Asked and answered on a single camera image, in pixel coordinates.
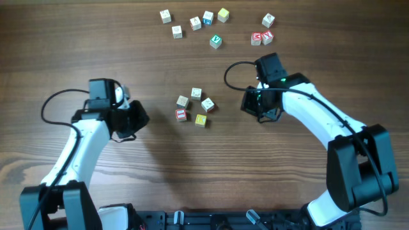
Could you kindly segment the yellow letter K block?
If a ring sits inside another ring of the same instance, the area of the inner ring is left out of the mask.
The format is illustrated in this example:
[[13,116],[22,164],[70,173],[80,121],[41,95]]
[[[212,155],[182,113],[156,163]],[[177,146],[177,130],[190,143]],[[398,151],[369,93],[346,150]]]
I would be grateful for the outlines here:
[[196,125],[197,127],[202,127],[202,128],[204,128],[204,127],[206,126],[206,120],[207,120],[207,116],[202,115],[202,114],[198,114],[198,115],[196,116],[196,119],[195,119],[195,125]]

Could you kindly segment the wooden block blue side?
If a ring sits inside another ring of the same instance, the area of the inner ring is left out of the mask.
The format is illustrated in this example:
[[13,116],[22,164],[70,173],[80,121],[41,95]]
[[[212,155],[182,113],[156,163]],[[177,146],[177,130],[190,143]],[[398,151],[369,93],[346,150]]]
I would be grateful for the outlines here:
[[176,101],[178,109],[186,109],[189,105],[189,99],[186,96],[180,95]]

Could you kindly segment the red letter I block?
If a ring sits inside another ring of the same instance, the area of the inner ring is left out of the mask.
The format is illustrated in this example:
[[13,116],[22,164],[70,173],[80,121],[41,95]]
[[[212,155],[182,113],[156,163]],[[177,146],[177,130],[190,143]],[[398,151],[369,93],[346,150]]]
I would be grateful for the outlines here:
[[186,121],[187,120],[187,112],[185,109],[176,109],[175,116],[177,121]]

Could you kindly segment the wooden block red side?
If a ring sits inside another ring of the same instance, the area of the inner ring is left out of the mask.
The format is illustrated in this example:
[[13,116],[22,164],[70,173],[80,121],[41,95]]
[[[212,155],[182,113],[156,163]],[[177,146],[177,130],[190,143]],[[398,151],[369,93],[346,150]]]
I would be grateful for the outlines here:
[[201,88],[192,88],[191,99],[201,101],[202,89]]

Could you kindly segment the wooden block hand drawing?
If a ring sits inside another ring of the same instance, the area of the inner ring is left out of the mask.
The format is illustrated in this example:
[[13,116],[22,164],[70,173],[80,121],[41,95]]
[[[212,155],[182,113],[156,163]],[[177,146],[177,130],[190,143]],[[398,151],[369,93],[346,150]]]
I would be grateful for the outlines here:
[[203,100],[203,101],[201,102],[201,107],[202,107],[206,112],[210,112],[210,111],[212,111],[212,110],[214,109],[215,104],[214,104],[214,102],[213,102],[210,98],[207,98],[207,99],[205,99],[205,100]]

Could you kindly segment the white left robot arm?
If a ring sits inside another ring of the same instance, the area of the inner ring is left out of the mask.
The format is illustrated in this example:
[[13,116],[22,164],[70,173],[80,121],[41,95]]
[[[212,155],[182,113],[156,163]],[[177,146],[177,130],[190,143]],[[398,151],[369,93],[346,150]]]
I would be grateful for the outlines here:
[[91,79],[89,98],[66,124],[70,136],[57,162],[37,186],[20,194],[24,229],[146,229],[131,204],[96,209],[88,188],[98,158],[116,143],[134,141],[149,117],[114,79]]

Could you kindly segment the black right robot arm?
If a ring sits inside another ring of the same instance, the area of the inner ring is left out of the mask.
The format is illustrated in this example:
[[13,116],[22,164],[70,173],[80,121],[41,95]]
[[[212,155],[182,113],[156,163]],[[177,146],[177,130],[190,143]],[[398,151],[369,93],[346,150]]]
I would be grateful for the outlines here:
[[326,191],[306,206],[312,227],[338,223],[366,204],[397,192],[399,180],[390,136],[381,125],[367,126],[325,99],[301,73],[287,74],[276,53],[251,63],[259,84],[245,88],[241,109],[259,123],[276,122],[282,112],[301,122],[327,151]]

